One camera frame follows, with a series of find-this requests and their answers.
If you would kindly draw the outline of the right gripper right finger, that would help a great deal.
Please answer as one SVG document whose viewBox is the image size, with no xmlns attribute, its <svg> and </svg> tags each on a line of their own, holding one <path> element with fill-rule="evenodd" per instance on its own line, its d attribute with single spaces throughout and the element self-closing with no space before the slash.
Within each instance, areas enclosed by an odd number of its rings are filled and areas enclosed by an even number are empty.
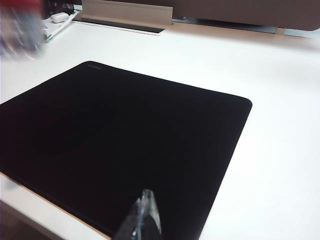
<svg viewBox="0 0 320 240">
<path fill-rule="evenodd" d="M 136 203 L 135 239 L 162 240 L 160 214 L 153 191 L 144 189 Z"/>
</svg>

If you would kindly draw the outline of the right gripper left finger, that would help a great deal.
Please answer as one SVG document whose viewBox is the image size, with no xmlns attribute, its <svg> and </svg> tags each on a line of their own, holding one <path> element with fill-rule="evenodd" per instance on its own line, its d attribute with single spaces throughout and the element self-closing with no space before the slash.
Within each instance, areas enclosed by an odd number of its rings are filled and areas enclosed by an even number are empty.
<svg viewBox="0 0 320 240">
<path fill-rule="evenodd" d="M 129 210 L 128 215 L 114 234 L 115 240 L 141 240 L 143 221 L 143 204 L 138 198 Z"/>
</svg>

